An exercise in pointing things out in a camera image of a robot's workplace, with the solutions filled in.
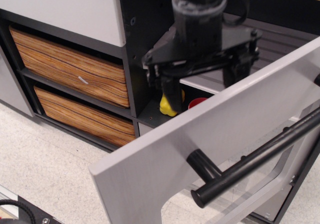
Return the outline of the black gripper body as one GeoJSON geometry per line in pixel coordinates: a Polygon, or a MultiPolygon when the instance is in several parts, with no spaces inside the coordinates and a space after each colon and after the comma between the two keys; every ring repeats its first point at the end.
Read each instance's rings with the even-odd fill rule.
{"type": "Polygon", "coordinates": [[[223,70],[233,57],[251,62],[259,58],[255,28],[224,28],[222,13],[174,10],[175,32],[167,43],[154,47],[142,58],[149,84],[161,84],[162,76],[179,79],[223,70]]]}

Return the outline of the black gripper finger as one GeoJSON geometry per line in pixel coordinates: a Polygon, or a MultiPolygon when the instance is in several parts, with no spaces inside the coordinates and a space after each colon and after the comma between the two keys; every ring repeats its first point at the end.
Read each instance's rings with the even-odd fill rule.
{"type": "Polygon", "coordinates": [[[183,97],[180,87],[180,79],[172,76],[162,76],[161,79],[162,91],[167,98],[173,111],[182,111],[183,97]]]}
{"type": "Polygon", "coordinates": [[[225,87],[230,87],[233,84],[241,81],[242,79],[249,76],[251,70],[251,62],[245,61],[244,59],[239,59],[233,57],[230,65],[223,68],[223,84],[225,87]]]}

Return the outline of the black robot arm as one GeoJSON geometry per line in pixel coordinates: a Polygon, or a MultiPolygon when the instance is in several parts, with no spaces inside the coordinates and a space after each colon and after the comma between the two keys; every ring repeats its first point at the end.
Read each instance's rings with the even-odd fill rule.
{"type": "Polygon", "coordinates": [[[259,58],[262,33],[241,28],[249,0],[171,0],[175,33],[142,58],[147,81],[160,89],[173,111],[183,111],[180,80],[222,70],[229,87],[246,78],[259,58]]]}

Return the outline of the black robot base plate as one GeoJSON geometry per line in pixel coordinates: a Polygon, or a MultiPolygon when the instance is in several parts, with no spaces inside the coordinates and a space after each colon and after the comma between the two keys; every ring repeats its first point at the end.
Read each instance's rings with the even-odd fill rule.
{"type": "MultiPolygon", "coordinates": [[[[23,203],[24,205],[26,205],[31,210],[31,212],[35,217],[36,224],[62,224],[62,222],[60,222],[58,219],[46,213],[45,211],[38,208],[37,206],[33,205],[26,199],[18,196],[17,200],[23,203]]],[[[26,222],[27,224],[31,223],[30,217],[21,208],[18,209],[18,219],[26,222]]]]}

